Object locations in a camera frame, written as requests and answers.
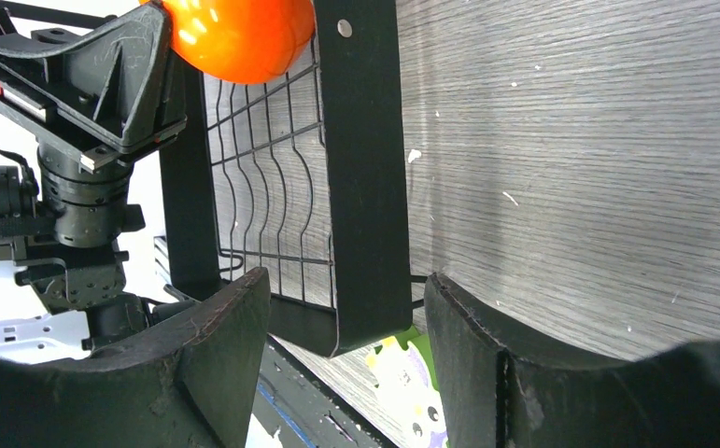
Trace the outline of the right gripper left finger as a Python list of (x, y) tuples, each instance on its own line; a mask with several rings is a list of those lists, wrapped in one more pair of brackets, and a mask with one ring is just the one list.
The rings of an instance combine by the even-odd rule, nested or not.
[(270, 317), (255, 268), (92, 356), (0, 359), (0, 447), (241, 447)]

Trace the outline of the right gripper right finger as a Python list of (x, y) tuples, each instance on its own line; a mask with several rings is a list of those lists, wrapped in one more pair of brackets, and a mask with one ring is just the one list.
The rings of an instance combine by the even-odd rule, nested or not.
[(435, 273), (425, 312), (454, 447), (720, 447), (720, 341), (636, 361), (564, 343)]

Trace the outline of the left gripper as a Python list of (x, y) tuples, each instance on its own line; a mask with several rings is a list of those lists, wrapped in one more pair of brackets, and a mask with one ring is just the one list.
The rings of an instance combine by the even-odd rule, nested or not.
[(128, 202), (134, 164), (187, 121), (173, 34), (164, 6), (145, 3), (85, 35), (0, 35), (0, 114), (36, 138), (22, 186), (58, 243), (100, 247), (141, 228)]

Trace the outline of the black wire dish rack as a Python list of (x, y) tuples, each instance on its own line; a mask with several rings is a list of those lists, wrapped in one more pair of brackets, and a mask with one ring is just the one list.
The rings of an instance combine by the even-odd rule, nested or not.
[(397, 11), (311, 2), (311, 41), (269, 82), (224, 81), (176, 54), (187, 123), (153, 154), (171, 291), (205, 299), (262, 267), (270, 331), (336, 357), (412, 322)]

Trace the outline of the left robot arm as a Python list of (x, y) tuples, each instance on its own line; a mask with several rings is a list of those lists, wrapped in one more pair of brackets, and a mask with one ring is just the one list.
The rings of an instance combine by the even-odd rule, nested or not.
[(194, 304), (125, 289), (118, 239), (145, 226), (129, 203), (134, 166), (175, 143), (187, 117), (171, 11), (149, 1), (85, 35), (18, 34), (0, 8), (0, 115), (31, 133), (36, 165), (5, 151), (0, 165), (0, 261), (17, 267), (45, 308), (0, 322), (0, 357), (91, 353)]

